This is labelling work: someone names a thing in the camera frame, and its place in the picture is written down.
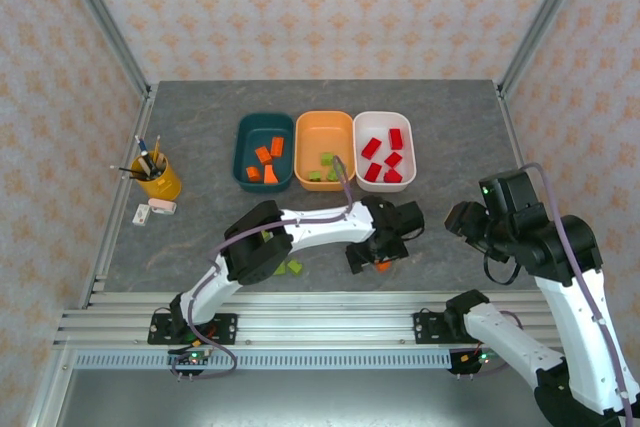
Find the yellow pen cup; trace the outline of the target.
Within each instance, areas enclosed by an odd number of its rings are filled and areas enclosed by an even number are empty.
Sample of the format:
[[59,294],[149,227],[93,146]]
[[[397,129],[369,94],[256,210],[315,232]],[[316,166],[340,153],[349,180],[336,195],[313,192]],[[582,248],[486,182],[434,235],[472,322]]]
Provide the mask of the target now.
[[[182,190],[182,183],[168,158],[162,153],[166,160],[166,167],[163,174],[156,179],[148,179],[146,181],[135,180],[141,187],[148,198],[158,198],[168,201],[174,201],[178,198]],[[140,156],[137,156],[130,165],[130,169],[143,171],[140,165]]]

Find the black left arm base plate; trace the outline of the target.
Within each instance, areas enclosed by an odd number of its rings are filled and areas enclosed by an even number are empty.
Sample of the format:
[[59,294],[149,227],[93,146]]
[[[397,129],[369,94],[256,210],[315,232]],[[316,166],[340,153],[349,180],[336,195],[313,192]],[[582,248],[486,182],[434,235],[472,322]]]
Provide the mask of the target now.
[[[236,314],[219,314],[206,324],[195,328],[202,336],[221,345],[234,345],[238,316]],[[147,343],[150,345],[187,345],[198,340],[187,322],[174,321],[169,312],[154,313],[148,330]]]

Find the left controller board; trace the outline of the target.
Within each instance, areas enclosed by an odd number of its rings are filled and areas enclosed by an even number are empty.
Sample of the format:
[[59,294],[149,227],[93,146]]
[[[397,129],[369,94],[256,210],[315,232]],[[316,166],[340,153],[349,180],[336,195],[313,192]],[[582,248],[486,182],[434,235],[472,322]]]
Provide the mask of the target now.
[[203,373],[211,356],[211,349],[180,348],[167,352],[170,372],[178,379],[193,380]]

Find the white pen blue cap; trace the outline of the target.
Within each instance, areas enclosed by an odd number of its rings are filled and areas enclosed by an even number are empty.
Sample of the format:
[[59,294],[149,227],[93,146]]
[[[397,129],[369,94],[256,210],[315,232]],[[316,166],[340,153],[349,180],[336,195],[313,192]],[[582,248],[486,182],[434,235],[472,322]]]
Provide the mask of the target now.
[[150,162],[149,154],[146,149],[146,144],[139,135],[135,135],[134,140],[140,150],[140,165],[142,166],[145,172],[150,172],[152,170],[152,163]]

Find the right controller board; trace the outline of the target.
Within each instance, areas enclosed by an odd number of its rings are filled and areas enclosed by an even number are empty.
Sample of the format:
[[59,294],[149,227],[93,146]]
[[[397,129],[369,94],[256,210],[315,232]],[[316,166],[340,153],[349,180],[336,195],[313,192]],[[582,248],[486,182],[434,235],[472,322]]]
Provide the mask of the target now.
[[457,348],[449,351],[450,368],[454,376],[474,376],[489,362],[490,357],[480,348]]

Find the controller board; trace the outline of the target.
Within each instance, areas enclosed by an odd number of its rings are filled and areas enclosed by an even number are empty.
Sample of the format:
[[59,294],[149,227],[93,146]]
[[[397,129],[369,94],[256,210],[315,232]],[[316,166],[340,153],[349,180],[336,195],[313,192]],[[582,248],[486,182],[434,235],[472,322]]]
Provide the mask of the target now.
[[450,368],[454,376],[474,376],[489,362],[490,357],[480,348],[457,348],[449,351]]
[[211,356],[211,349],[180,348],[167,352],[170,372],[178,379],[193,380],[203,373]]

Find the aluminium front frame rail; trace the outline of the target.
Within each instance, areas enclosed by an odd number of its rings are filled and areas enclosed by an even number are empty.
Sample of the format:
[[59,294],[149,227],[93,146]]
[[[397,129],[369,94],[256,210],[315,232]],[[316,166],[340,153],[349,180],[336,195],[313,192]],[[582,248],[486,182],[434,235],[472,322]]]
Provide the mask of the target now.
[[[414,348],[412,316],[441,311],[451,292],[238,292],[221,308],[238,316],[235,349]],[[57,347],[142,348],[151,315],[173,294],[95,292],[66,310]]]

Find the orange plastic container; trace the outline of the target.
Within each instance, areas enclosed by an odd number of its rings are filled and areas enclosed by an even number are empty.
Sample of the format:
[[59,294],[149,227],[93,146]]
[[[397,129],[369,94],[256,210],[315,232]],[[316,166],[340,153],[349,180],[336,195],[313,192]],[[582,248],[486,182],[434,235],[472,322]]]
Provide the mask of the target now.
[[[321,164],[321,154],[331,152],[343,162],[349,180],[355,177],[353,119],[342,111],[308,111],[296,121],[294,173],[308,191],[336,192],[339,182],[327,180],[332,168]],[[320,171],[322,180],[311,182],[309,173]]]

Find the black pen white tip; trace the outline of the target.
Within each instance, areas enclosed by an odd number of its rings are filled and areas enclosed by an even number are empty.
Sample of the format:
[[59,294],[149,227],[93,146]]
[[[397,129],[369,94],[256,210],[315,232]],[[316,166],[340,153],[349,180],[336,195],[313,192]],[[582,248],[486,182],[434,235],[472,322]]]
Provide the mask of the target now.
[[111,165],[110,169],[122,172],[123,174],[128,174],[132,179],[135,179],[135,180],[146,181],[149,179],[148,175],[143,171],[132,170],[132,169],[119,167],[115,165]]

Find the aluminium side rail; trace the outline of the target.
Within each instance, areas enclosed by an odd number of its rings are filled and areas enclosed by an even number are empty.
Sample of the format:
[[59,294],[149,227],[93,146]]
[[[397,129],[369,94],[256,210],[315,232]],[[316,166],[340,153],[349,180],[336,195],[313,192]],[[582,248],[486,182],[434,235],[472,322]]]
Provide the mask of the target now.
[[507,130],[507,134],[509,137],[509,141],[510,141],[510,145],[514,154],[514,157],[516,159],[516,164],[518,167],[522,167],[524,165],[524,157],[522,154],[522,150],[517,138],[517,134],[515,131],[515,127],[514,127],[514,123],[511,117],[511,113],[509,110],[509,106],[507,103],[507,99],[505,96],[505,92],[503,90],[503,88],[496,84],[495,85],[495,92],[496,92],[496,97],[498,100],[498,104],[500,106],[500,110],[503,116],[503,120],[506,126],[506,130]]
[[[136,157],[138,147],[134,136],[140,134],[144,135],[146,133],[158,86],[158,83],[151,84],[148,90],[142,94],[137,117],[135,118],[131,131],[124,144],[123,155],[121,159],[116,162],[117,166],[128,167],[131,161]],[[116,175],[116,180],[117,182],[115,185],[111,208],[108,216],[106,217],[106,223],[102,231],[102,238],[96,251],[93,266],[89,269],[88,277],[86,278],[82,295],[78,303],[78,308],[81,310],[88,308],[90,297],[93,293],[96,282],[104,280],[108,276],[118,232],[131,188],[130,181],[122,179],[120,174]]]

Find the aluminium frame post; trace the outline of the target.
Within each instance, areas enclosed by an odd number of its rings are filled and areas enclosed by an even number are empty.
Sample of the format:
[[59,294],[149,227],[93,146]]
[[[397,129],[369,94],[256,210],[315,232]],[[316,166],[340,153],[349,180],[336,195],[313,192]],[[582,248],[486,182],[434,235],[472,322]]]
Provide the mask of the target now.
[[506,99],[532,60],[546,31],[565,0],[543,0],[509,63],[502,80],[496,84],[498,96]]
[[83,0],[89,12],[112,48],[128,80],[142,96],[147,97],[151,86],[135,59],[105,0]]

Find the white plastic container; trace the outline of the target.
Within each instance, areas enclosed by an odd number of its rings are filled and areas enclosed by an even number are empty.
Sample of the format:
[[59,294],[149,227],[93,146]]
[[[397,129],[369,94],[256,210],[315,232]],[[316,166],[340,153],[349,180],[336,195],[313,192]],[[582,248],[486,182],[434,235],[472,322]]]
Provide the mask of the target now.
[[[400,128],[404,139],[402,150],[392,150],[389,144],[389,130]],[[353,119],[354,155],[356,181],[361,189],[375,193],[398,193],[405,190],[415,179],[417,174],[416,153],[413,144],[411,123],[402,114],[390,111],[365,111]],[[361,156],[361,150],[371,137],[382,141],[382,145],[372,160]],[[403,160],[395,167],[385,164],[385,159],[396,151],[403,156]],[[369,165],[376,162],[382,165],[382,170],[375,183],[363,179]],[[397,184],[385,183],[384,174],[389,169],[395,169],[403,176],[403,182]]]

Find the teal plastic container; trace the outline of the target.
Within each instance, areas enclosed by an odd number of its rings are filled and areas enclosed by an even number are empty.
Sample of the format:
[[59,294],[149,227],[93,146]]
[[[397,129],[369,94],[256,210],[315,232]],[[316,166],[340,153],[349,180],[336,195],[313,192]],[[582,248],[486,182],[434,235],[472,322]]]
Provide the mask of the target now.
[[[273,158],[272,165],[279,180],[277,184],[263,182],[264,166],[256,157],[255,150],[266,146],[270,150],[274,136],[284,138],[284,151],[280,158]],[[293,178],[294,170],[294,122],[284,113],[253,113],[241,119],[232,163],[234,180],[245,191],[273,194],[286,190]],[[249,182],[246,168],[256,166],[261,170],[261,182]]]

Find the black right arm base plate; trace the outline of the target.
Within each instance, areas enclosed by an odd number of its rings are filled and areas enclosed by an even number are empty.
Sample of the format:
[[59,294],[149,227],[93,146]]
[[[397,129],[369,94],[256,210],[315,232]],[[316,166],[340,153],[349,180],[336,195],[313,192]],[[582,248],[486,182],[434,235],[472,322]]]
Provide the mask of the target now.
[[450,342],[450,329],[444,314],[421,310],[413,314],[413,332],[418,345],[436,345]]

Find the grey metal base panel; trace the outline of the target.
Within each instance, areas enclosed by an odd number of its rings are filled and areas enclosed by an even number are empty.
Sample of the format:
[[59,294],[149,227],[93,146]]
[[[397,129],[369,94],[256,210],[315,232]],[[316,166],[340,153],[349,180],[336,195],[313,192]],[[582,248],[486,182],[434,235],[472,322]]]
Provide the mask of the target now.
[[440,370],[240,370],[179,381],[167,370],[71,369],[27,427],[549,427],[516,374]]

